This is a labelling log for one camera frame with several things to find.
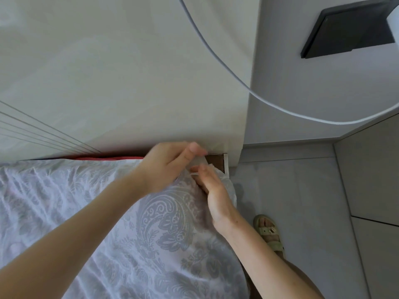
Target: sandal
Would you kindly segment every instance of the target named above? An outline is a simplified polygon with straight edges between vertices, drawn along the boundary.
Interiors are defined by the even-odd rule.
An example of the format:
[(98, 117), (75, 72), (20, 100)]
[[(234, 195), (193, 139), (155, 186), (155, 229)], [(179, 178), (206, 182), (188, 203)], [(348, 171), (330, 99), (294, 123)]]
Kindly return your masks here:
[[(262, 227), (260, 227), (259, 226), (259, 220), (261, 218), (267, 219), (268, 221), (270, 221), (273, 224), (273, 226), (262, 226)], [(278, 229), (276, 227), (275, 222), (272, 221), (266, 215), (257, 215), (257, 216), (255, 216), (255, 218), (253, 219), (253, 227), (259, 233), (259, 235), (261, 235), (261, 236), (277, 235), (279, 237), (279, 239), (281, 240), (280, 233), (278, 232)], [(266, 243), (273, 251), (282, 252), (282, 254), (284, 256), (284, 259), (285, 259), (285, 250), (284, 250), (284, 247), (282, 246), (281, 241), (269, 241), (269, 242), (266, 242)]]

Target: right hand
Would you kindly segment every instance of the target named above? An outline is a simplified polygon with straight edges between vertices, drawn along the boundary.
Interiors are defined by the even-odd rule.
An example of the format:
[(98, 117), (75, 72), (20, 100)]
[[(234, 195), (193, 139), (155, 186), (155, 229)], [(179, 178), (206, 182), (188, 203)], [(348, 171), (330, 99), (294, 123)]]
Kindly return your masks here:
[(193, 179), (208, 194), (208, 206), (212, 215), (212, 222), (216, 230), (223, 235), (224, 228), (234, 223), (239, 213), (230, 200), (229, 194), (216, 172), (207, 165), (191, 167)]

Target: gray wall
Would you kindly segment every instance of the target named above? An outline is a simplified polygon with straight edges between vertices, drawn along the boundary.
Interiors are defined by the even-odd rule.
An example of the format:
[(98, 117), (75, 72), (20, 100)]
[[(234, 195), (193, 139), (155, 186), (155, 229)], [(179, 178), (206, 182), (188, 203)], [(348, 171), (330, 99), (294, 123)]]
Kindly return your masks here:
[[(263, 0), (253, 89), (288, 110), (348, 121), (382, 111), (399, 100), (396, 44), (301, 59), (322, 9), (363, 0)], [(251, 98), (245, 143), (339, 137), (359, 125), (306, 121)]]

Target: left hand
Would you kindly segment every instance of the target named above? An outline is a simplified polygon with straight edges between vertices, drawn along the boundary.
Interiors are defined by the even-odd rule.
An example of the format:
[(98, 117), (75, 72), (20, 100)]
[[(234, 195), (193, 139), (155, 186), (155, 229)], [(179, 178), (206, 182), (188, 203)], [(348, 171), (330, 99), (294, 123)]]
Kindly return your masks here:
[(132, 172), (147, 194), (160, 192), (170, 185), (193, 160), (207, 151), (196, 142), (159, 143), (151, 149)]

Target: paisley pattern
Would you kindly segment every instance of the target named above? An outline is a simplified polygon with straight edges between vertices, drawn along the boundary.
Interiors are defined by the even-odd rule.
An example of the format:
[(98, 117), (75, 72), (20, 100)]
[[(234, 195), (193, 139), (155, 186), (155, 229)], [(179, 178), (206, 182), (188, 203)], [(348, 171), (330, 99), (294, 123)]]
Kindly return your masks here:
[[(0, 165), (0, 266), (74, 215), (140, 160)], [(236, 202), (229, 179), (217, 170)], [(248, 298), (241, 265), (187, 171), (121, 218), (64, 298)]]

